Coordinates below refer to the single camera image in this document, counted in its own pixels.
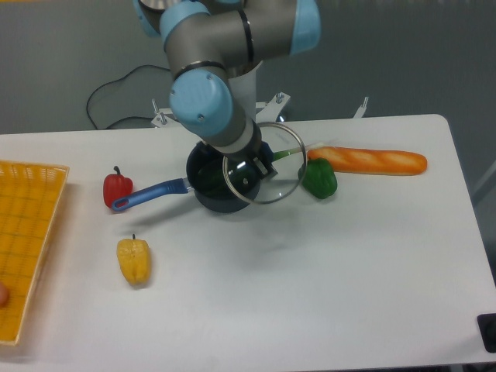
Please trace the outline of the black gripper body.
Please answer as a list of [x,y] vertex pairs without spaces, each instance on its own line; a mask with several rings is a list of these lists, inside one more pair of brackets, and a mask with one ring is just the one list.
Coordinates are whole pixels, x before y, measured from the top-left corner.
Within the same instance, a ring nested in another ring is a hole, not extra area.
[[255,165],[256,160],[263,165],[271,164],[271,152],[260,133],[254,133],[247,145],[247,163]]

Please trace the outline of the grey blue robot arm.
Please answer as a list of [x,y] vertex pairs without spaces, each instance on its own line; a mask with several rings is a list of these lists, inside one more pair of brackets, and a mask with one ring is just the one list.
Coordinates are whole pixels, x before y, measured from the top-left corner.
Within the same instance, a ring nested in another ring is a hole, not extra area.
[[321,17],[315,1],[135,1],[143,29],[161,39],[179,123],[261,178],[272,161],[260,129],[233,96],[229,72],[316,47]]

